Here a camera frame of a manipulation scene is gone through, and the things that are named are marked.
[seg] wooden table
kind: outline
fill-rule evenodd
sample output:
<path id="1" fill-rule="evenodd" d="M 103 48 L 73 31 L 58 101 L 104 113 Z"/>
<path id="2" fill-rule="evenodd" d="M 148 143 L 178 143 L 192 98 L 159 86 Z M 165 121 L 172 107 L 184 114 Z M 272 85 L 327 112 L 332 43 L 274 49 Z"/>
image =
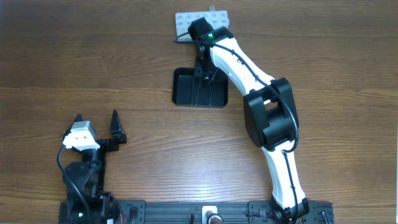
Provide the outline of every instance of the wooden table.
<path id="1" fill-rule="evenodd" d="M 394 222 L 398 2 L 332 0 L 3 1 L 0 222 L 56 222 L 64 130 L 81 113 L 107 138 L 113 109 L 128 135 L 107 155 L 106 190 L 117 198 L 271 198 L 232 83 L 223 109 L 171 100 L 174 69 L 195 58 L 173 43 L 175 13 L 211 4 L 228 11 L 246 54 L 294 88 L 306 196 L 333 202 L 337 223 Z"/>

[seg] white egg carton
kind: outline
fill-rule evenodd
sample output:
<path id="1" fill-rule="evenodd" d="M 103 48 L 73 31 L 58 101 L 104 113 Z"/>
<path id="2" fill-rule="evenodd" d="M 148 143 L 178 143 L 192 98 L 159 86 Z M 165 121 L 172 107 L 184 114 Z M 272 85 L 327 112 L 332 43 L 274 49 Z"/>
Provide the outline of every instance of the white egg carton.
<path id="1" fill-rule="evenodd" d="M 179 12 L 175 14 L 175 29 L 177 35 L 188 32 L 188 27 L 192 21 L 204 17 L 206 21 L 213 27 L 213 29 L 225 26 L 228 28 L 229 19 L 227 11 L 216 11 L 214 6 L 210 6 L 210 11 L 207 12 Z M 191 40 L 189 35 L 185 35 L 180 40 Z"/>

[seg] wooden tabletop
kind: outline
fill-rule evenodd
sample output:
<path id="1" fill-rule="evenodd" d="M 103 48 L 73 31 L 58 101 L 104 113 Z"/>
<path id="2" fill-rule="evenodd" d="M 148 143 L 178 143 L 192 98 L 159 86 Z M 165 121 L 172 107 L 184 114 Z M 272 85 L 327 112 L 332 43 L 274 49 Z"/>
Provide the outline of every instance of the wooden tabletop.
<path id="1" fill-rule="evenodd" d="M 262 151 L 230 83 L 222 109 L 171 100 L 195 48 L 173 43 L 175 13 L 227 10 L 230 31 L 266 73 L 291 82 L 295 159 L 310 200 L 337 223 L 396 216 L 397 1 L 2 1 L 0 222 L 54 223 L 65 185 L 56 156 L 81 113 L 128 143 L 107 155 L 106 190 L 148 202 L 269 200 Z M 67 151 L 63 164 L 80 160 Z"/>

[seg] wood grain surface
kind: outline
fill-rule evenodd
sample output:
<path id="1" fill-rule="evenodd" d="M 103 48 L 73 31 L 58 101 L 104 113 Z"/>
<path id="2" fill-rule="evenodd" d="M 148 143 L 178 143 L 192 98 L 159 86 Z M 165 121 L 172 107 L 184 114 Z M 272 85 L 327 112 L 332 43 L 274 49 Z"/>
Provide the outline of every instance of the wood grain surface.
<path id="1" fill-rule="evenodd" d="M 0 1 L 0 222 L 55 223 L 56 163 L 77 113 L 99 138 L 118 110 L 128 143 L 107 155 L 106 190 L 156 201 L 269 200 L 263 153 L 232 84 L 223 109 L 172 103 L 176 12 L 227 10 L 241 48 L 294 88 L 295 154 L 310 200 L 337 223 L 395 223 L 397 1 Z M 79 160 L 67 151 L 63 164 Z"/>

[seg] black cable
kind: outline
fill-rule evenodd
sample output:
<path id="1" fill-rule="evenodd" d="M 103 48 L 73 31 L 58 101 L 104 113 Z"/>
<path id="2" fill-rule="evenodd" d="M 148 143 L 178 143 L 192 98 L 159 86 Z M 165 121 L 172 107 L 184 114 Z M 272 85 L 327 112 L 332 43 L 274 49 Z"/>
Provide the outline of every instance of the black cable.
<path id="1" fill-rule="evenodd" d="M 291 188 L 293 190 L 293 195 L 294 195 L 294 202 L 295 202 L 295 217 L 294 217 L 294 223 L 297 221 L 297 215 L 299 212 L 299 203 L 297 201 L 297 194 L 295 191 L 295 187 L 293 184 L 293 178 L 292 178 L 292 172 L 290 171 L 290 166 L 289 166 L 289 161 L 287 159 L 287 153 L 293 152 L 295 151 L 297 144 L 299 143 L 299 128 L 297 127 L 297 123 L 296 120 L 294 119 L 294 116 L 290 110 L 290 108 L 287 106 L 287 103 L 282 99 L 282 97 L 280 96 L 280 94 L 271 86 L 269 86 L 268 84 L 266 84 L 265 82 L 263 82 L 258 75 L 256 75 L 253 71 L 253 69 L 246 63 L 246 61 L 239 55 L 237 54 L 234 50 L 229 49 L 227 47 L 224 47 L 222 45 L 219 44 L 214 44 L 211 42 L 206 42 L 206 41 L 199 41 L 199 40 L 179 40 L 179 38 L 181 38 L 184 35 L 189 34 L 189 32 L 186 32 L 184 34 L 178 35 L 176 36 L 176 38 L 174 38 L 174 42 L 177 44 L 197 44 L 197 45 L 208 45 L 209 47 L 219 47 L 223 50 L 226 50 L 228 52 L 230 52 L 231 54 L 235 55 L 238 60 L 246 66 L 246 68 L 249 70 L 249 72 L 252 74 L 252 76 L 256 79 L 256 81 L 258 81 L 259 83 L 261 83 L 262 85 L 264 85 L 265 87 L 267 87 L 274 95 L 275 97 L 285 106 L 285 108 L 287 109 L 287 111 L 289 112 L 289 116 L 292 118 L 293 124 L 294 124 L 294 132 L 295 132 L 295 137 L 294 137 L 294 144 L 292 146 L 292 148 L 290 150 L 282 150 L 282 153 L 285 157 L 285 161 L 286 161 L 286 166 L 287 166 L 287 172 L 289 173 L 289 179 L 290 179 L 290 185 Z"/>
<path id="2" fill-rule="evenodd" d="M 60 152 L 58 153 L 58 156 L 57 156 L 57 164 L 58 164 L 60 170 L 62 171 L 62 174 L 63 174 L 63 176 L 65 177 L 65 179 L 66 179 L 66 181 L 67 181 L 67 184 L 69 184 L 69 185 L 72 186 L 72 188 L 75 190 L 77 196 L 79 197 L 79 199 L 80 199 L 81 202 L 83 203 L 83 205 L 84 205 L 84 207 L 85 207 L 85 209 L 86 209 L 87 215 L 88 215 L 88 221 L 90 222 L 90 224 L 92 224 L 93 222 L 92 222 L 92 219 L 91 219 L 91 210 L 90 210 L 90 207 L 89 207 L 88 204 L 87 204 L 87 201 L 86 201 L 86 200 L 84 199 L 84 197 L 81 195 L 81 193 L 80 193 L 79 190 L 77 189 L 76 185 L 72 182 L 72 180 L 70 179 L 70 177 L 69 177 L 68 173 L 66 172 L 66 170 L 62 167 L 62 164 L 61 164 L 61 155 L 62 155 L 62 152 L 63 152 L 63 150 L 64 150 L 65 148 L 66 148 L 65 145 L 62 145 L 62 147 L 61 147 L 61 149 L 60 149 Z"/>

